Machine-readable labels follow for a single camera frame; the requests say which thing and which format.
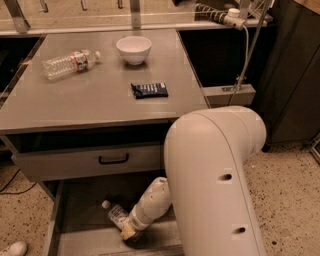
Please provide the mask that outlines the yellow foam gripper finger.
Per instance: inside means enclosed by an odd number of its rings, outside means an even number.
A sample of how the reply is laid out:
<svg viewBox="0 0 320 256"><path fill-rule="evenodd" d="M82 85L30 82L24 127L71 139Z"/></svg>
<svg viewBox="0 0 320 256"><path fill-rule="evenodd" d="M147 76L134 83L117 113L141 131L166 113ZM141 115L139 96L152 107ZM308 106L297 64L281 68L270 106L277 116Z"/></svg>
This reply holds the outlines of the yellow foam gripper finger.
<svg viewBox="0 0 320 256"><path fill-rule="evenodd" d="M141 237L142 233L135 229L133 225L129 222L127 222L123 230L121 231L121 237L123 240L138 240Z"/></svg>

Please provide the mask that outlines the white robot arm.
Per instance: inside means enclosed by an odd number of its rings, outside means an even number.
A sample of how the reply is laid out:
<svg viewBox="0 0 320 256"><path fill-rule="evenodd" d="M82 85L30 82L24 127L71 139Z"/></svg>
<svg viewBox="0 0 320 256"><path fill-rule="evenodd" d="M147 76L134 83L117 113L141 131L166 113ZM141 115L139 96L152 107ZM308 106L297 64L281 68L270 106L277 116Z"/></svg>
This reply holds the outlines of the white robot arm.
<svg viewBox="0 0 320 256"><path fill-rule="evenodd" d="M180 117L164 143L166 177L144 192L121 236L173 208L185 256L266 256L243 171L265 140L263 120L246 107Z"/></svg>

